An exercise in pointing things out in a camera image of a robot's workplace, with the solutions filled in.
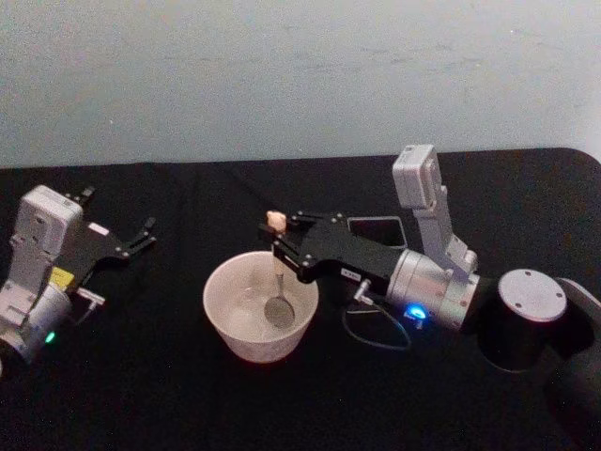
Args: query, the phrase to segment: cable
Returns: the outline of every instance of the cable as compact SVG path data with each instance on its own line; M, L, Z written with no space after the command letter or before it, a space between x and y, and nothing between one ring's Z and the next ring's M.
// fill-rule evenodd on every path
M357 341L359 341L359 342L361 342L361 343L363 343L365 345L373 346L373 347L376 347L376 348L381 348L383 350L397 350L397 351L409 350L411 348L411 338L409 337L409 334L407 333L407 331L403 327L403 324L401 324L398 321L398 319L396 319L395 317L393 317L384 308L380 307L376 303L374 303L373 306L375 307L375 310L348 311L346 308L342 309L342 325L344 326L345 331L347 331L347 334L349 334L351 337L353 337L354 339L356 339ZM406 344L403 345L403 346L387 345L386 343L379 343L377 341L368 340L367 338L363 338L362 336L358 336L357 334L355 334L353 331L350 330L350 327L348 327L347 314L349 314L349 315L357 315L357 314L360 314L360 313L361 314L365 314L365 313L381 313L382 315L384 315L387 319L390 320L390 322L394 325L394 327L396 327L401 332L401 334L405 338Z

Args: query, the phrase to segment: blue led light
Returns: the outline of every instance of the blue led light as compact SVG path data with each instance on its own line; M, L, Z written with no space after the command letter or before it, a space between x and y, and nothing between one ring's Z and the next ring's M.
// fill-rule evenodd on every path
M412 316L416 319L425 319L425 317L426 317L425 310L423 308L421 308L419 305L412 305L408 309L408 313L410 316Z

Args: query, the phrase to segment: spoon head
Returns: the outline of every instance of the spoon head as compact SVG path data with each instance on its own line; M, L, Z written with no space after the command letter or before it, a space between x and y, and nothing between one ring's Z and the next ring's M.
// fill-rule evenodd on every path
M267 321L278 329L286 329L294 323L294 309L282 296L269 298L264 311Z

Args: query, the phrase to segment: black table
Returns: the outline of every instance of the black table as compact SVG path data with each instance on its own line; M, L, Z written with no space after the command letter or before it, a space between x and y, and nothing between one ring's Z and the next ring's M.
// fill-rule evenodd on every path
M321 300L298 348L252 365L217 336L201 305L212 270L256 238L265 210L401 211L394 156L251 163L131 164L0 171L0 275L19 198L43 183L97 186L86 219L121 238L157 217L156 247L89 283L107 304L60 331L29 371L0 386L0 449L565 449L541 386L550 351L525 374L485 361L475 338L409 329L407 353L349 338ZM569 149L439 155L455 233L479 273L528 267L601 294L601 171Z

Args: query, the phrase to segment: white bowl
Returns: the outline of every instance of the white bowl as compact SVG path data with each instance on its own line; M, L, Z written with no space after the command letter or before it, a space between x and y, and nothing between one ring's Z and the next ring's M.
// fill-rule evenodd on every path
M278 329L265 318L267 299L277 294L273 254L240 254L222 263L208 278L205 313L225 344L238 357L255 363L275 362L294 350L317 310L317 284L303 284L288 268L284 295L294 309L293 324Z

